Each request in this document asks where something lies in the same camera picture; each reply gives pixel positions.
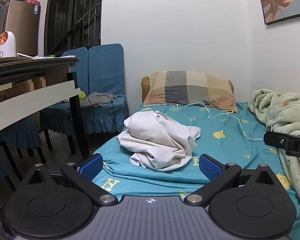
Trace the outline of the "white t-shirt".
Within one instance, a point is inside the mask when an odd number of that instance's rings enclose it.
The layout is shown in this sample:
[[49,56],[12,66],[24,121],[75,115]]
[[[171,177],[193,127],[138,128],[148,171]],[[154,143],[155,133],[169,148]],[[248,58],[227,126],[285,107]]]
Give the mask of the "white t-shirt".
[[136,112],[124,125],[117,140],[132,152],[130,163],[159,172],[185,166],[201,135],[199,127],[182,125],[160,111]]

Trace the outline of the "green fleece cartoon blanket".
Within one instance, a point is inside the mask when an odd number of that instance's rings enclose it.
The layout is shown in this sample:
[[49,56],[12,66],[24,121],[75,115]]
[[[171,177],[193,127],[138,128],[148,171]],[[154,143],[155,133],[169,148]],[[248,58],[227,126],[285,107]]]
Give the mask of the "green fleece cartoon blanket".
[[[268,89],[255,90],[248,107],[258,120],[273,132],[300,135],[300,94],[276,93]],[[286,177],[300,198],[300,158],[279,150]]]

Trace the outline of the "teal patterned bed sheet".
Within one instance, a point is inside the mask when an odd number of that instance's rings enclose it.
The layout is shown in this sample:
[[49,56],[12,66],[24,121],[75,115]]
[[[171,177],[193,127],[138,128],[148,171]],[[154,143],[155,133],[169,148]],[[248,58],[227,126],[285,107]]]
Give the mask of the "teal patterned bed sheet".
[[209,180],[199,170],[199,157],[208,154],[221,163],[234,162],[242,168],[255,169],[265,163],[277,175],[296,207],[291,239],[300,239],[300,199],[286,177],[279,152],[260,139],[266,127],[251,113],[247,103],[237,104],[238,113],[206,109],[204,106],[140,106],[138,111],[160,111],[185,126],[197,126],[201,135],[192,159],[182,168],[156,172],[132,165],[130,153],[116,138],[108,140],[97,153],[103,157],[103,169],[93,183],[120,199],[133,196],[180,196],[185,198]]

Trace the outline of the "blue covered chair left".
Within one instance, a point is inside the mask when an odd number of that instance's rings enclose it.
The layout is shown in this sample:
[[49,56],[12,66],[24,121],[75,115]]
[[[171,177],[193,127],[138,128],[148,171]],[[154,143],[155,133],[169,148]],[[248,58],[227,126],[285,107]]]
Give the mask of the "blue covered chair left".
[[[69,81],[68,76],[76,74],[75,87],[81,91],[88,91],[88,50],[78,48],[66,51],[63,56],[54,58],[58,64],[45,70],[45,79],[48,86]],[[75,135],[73,128],[71,106],[69,98],[42,109],[39,112],[42,129],[51,130],[66,136]]]

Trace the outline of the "blue covered chair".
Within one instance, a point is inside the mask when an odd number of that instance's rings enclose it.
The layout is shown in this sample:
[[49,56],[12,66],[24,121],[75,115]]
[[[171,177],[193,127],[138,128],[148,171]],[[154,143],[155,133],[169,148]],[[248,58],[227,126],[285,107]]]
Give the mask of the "blue covered chair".
[[125,68],[121,44],[93,46],[88,50],[89,92],[105,96],[107,103],[82,109],[88,134],[122,132],[129,116],[125,93]]
[[[81,91],[88,91],[88,50],[78,48],[66,51],[63,56],[54,58],[58,64],[45,70],[45,79],[48,86],[69,81],[68,76],[76,74],[75,87]],[[66,136],[75,135],[73,128],[71,106],[69,98],[42,109],[39,112],[42,129],[51,130]]]

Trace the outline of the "grey cloth on chair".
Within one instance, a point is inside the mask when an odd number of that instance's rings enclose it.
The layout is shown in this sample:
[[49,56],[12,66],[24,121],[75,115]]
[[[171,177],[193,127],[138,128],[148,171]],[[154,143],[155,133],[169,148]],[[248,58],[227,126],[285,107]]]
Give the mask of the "grey cloth on chair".
[[122,97],[122,95],[93,92],[80,101],[81,108],[96,107],[106,103],[113,103],[115,98]]

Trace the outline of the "green apple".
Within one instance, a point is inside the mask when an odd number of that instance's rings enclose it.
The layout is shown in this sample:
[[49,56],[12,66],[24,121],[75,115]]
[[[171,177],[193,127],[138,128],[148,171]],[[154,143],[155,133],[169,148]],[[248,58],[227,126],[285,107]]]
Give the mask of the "green apple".
[[80,101],[83,101],[85,98],[86,98],[85,92],[80,91],[80,93],[79,93],[79,100],[80,100]]

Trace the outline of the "plaid checked pillow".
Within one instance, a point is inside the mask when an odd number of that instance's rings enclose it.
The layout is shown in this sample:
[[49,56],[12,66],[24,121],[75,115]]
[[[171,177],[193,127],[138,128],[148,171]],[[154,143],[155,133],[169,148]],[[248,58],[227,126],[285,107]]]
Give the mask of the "plaid checked pillow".
[[141,81],[146,105],[200,103],[222,111],[238,112],[229,79],[193,71],[160,71]]

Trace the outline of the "blue covered chair right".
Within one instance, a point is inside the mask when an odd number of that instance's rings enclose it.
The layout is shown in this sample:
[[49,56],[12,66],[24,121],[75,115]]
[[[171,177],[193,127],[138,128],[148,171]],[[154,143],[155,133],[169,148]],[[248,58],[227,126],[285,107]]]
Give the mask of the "blue covered chair right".
[[88,50],[89,92],[105,96],[107,103],[82,109],[88,134],[122,132],[129,116],[125,93],[125,68],[121,44],[93,46]]

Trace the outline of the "dark wooden table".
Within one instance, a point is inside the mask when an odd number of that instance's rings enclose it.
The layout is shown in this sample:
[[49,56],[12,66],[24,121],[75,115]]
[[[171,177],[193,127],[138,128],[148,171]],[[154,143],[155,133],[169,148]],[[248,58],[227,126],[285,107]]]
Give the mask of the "dark wooden table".
[[84,144],[85,130],[79,103],[80,89],[75,87],[76,74],[69,81],[48,86],[45,70],[56,66],[56,57],[30,59],[21,57],[0,58],[0,131],[49,107],[64,98],[69,98],[75,136],[82,158],[89,157]]

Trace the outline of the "white small heater appliance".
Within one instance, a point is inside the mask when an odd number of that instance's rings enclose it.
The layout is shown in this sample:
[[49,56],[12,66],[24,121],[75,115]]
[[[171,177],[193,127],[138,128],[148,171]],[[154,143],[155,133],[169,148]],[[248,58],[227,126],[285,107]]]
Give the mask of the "white small heater appliance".
[[0,34],[0,58],[16,56],[15,35],[11,31]]

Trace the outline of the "black window grille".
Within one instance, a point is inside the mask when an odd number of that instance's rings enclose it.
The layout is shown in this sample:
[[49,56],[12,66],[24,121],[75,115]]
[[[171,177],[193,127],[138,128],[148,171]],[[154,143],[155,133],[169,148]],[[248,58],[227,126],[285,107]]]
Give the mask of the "black window grille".
[[101,44],[102,0],[48,0],[44,55]]

